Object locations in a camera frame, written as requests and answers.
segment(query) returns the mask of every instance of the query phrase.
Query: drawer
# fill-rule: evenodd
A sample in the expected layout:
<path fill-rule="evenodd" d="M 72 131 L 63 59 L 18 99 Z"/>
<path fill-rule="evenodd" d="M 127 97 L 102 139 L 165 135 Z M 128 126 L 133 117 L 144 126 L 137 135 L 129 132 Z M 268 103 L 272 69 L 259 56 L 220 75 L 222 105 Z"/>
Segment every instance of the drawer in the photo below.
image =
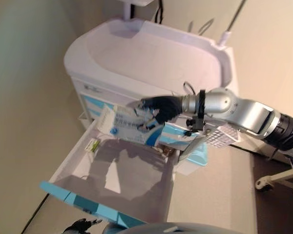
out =
<path fill-rule="evenodd" d="M 75 89 L 80 95 L 87 95 L 110 103 L 126 106 L 137 99 L 126 95 L 115 93 L 111 90 L 103 89 L 93 84 L 87 84 L 76 79 L 72 79 Z"/>
<path fill-rule="evenodd" d="M 85 148 L 101 140 L 95 152 Z M 63 202 L 125 227 L 165 222 L 178 156 L 164 159 L 151 148 L 114 139 L 95 129 L 83 134 L 41 188 Z"/>

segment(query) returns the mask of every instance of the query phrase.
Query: cable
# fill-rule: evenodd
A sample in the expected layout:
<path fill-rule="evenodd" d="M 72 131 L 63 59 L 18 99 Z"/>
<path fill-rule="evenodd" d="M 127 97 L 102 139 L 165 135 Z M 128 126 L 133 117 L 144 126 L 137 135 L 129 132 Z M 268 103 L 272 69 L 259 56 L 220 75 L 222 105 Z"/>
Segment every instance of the cable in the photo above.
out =
<path fill-rule="evenodd" d="M 26 223 L 25 227 L 23 228 L 23 231 L 21 232 L 21 234 L 24 234 L 26 229 L 28 228 L 29 224 L 31 223 L 31 221 L 33 221 L 34 217 L 36 216 L 36 214 L 38 213 L 38 211 L 40 210 L 41 206 L 44 204 L 44 202 L 47 200 L 47 198 L 49 197 L 49 194 L 47 194 L 44 199 L 41 201 L 41 203 L 39 204 L 39 206 L 36 208 L 36 210 L 34 211 L 33 215 L 31 216 L 31 218 L 28 220 L 28 222 Z"/>
<path fill-rule="evenodd" d="M 246 0 L 242 0 L 242 1 L 241 1 L 240 5 L 239 5 L 239 7 L 238 7 L 238 9 L 237 9 L 237 11 L 235 12 L 235 14 L 234 14 L 234 16 L 233 16 L 233 18 L 232 18 L 232 20 L 231 20 L 231 22 L 230 22 L 230 24 L 229 24 L 229 26 L 228 26 L 228 28 L 227 28 L 227 31 L 228 31 L 228 32 L 231 31 L 231 28 L 233 27 L 233 25 L 234 25 L 236 19 L 238 18 L 238 16 L 239 16 L 239 14 L 240 14 L 240 12 L 241 12 L 241 10 L 242 10 L 242 8 L 243 8 L 245 2 L 246 2 Z"/>
<path fill-rule="evenodd" d="M 188 87 L 192 90 L 193 95 L 196 95 L 193 86 L 192 86 L 189 82 L 187 82 L 187 81 L 184 82 L 184 88 L 185 88 L 186 86 L 188 86 Z"/>
<path fill-rule="evenodd" d="M 164 5 L 163 5 L 163 0 L 159 0 L 158 1 L 158 9 L 156 11 L 156 14 L 155 14 L 155 23 L 157 23 L 158 21 L 158 13 L 160 13 L 160 21 L 159 21 L 159 24 L 162 24 L 162 21 L 163 21 L 163 12 L 164 12 Z"/>

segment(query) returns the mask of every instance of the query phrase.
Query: black cable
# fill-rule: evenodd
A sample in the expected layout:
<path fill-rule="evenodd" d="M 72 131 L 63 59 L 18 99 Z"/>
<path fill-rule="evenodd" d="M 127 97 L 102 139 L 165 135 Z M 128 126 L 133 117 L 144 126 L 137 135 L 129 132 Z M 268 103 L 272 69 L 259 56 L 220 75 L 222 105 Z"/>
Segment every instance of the black cable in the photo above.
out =
<path fill-rule="evenodd" d="M 265 155 L 262 155 L 260 153 L 257 153 L 257 152 L 254 152 L 254 151 L 251 151 L 251 150 L 248 150 L 248 149 L 245 149 L 245 148 L 242 148 L 240 146 L 236 146 L 236 145 L 232 145 L 230 144 L 229 146 L 233 147 L 233 148 L 236 148 L 238 150 L 242 150 L 242 151 L 245 151 L 245 152 L 248 152 L 250 154 L 253 154 L 253 155 L 256 155 L 256 156 L 263 156 L 263 157 L 266 157 Z"/>
<path fill-rule="evenodd" d="M 163 21 L 163 12 L 164 12 L 164 5 L 163 5 L 163 0 L 159 0 L 158 1 L 158 9 L 156 11 L 156 14 L 155 14 L 155 23 L 157 23 L 158 21 L 158 13 L 160 13 L 160 21 L 159 21 L 159 24 L 162 24 L 162 21 Z"/>
<path fill-rule="evenodd" d="M 242 10 L 242 8 L 243 8 L 245 2 L 246 2 L 246 0 L 242 0 L 242 1 L 241 1 L 241 3 L 240 3 L 240 5 L 239 5 L 238 9 L 236 10 L 236 12 L 235 12 L 235 14 L 234 14 L 234 16 L 233 16 L 233 18 L 232 18 L 232 20 L 231 20 L 231 22 L 230 22 L 228 28 L 227 28 L 227 31 L 228 31 L 228 32 L 231 31 L 231 28 L 233 27 L 233 24 L 235 23 L 236 19 L 238 18 L 238 16 L 239 16 L 239 14 L 240 14 L 240 12 L 241 12 L 241 10 Z"/>
<path fill-rule="evenodd" d="M 186 86 L 188 86 L 192 90 L 193 95 L 196 95 L 193 86 L 187 81 L 184 82 L 184 87 L 186 87 Z"/>
<path fill-rule="evenodd" d="M 28 220 L 28 222 L 26 223 L 25 227 L 23 228 L 23 231 L 21 232 L 21 234 L 24 234 L 26 229 L 28 228 L 29 224 L 31 223 L 31 221 L 33 221 L 34 217 L 36 216 L 36 214 L 38 213 L 38 211 L 40 210 L 41 206 L 44 204 L 44 202 L 47 200 L 47 198 L 49 197 L 50 194 L 47 194 L 44 199 L 41 201 L 41 203 L 39 204 L 39 206 L 36 208 L 35 212 L 33 213 L 33 215 L 31 216 L 31 218 Z"/>

